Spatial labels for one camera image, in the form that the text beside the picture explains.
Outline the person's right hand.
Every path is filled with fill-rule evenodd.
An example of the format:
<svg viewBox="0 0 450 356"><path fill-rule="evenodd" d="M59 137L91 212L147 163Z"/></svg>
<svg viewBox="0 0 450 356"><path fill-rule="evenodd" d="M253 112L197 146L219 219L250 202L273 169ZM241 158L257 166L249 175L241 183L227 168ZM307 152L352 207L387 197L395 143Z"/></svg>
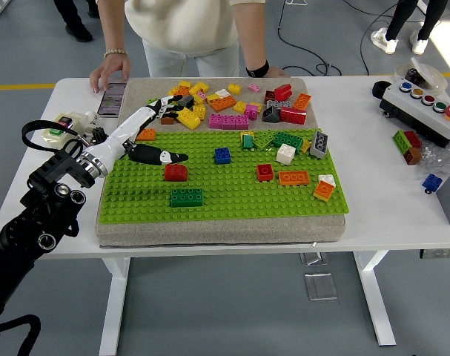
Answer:
<svg viewBox="0 0 450 356"><path fill-rule="evenodd" d="M94 93L109 88L110 77L116 73L121 73L121 79L125 82L129 80L131 61L128 55L113 53L108 55L95 70L90 73L90 88Z"/></svg>

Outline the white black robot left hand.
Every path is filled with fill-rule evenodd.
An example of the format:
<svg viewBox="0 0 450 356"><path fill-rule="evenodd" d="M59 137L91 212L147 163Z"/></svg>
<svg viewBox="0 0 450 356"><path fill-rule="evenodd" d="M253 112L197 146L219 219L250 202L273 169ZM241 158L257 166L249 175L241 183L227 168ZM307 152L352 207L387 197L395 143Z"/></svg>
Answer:
<svg viewBox="0 0 450 356"><path fill-rule="evenodd" d="M181 95L166 96L138 109L129 116L103 142L85 149L83 158L93 165L93 174L98 177L107 176L114 167L115 161L124 155L134 162L147 165L167 165L188 160L186 154L176 154L149 145L134 143L142 130L155 118L170 111L181 111L182 106L174 103L182 99Z"/></svg>

